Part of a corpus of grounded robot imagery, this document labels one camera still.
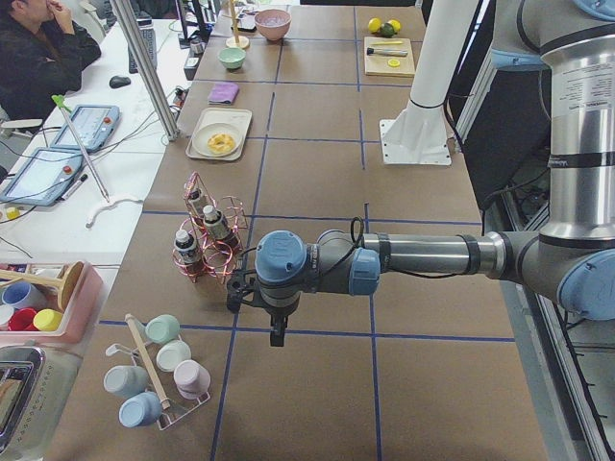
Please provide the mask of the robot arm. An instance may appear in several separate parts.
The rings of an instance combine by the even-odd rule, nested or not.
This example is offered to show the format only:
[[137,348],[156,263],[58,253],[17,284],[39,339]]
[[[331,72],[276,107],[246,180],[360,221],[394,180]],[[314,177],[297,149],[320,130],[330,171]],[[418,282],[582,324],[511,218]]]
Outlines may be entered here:
[[287,230],[256,250],[254,300],[283,344],[304,292],[370,295],[381,274],[483,274],[523,284],[590,320],[614,316],[614,5],[502,1],[492,58],[502,70],[552,71],[550,215],[537,231],[484,236]]

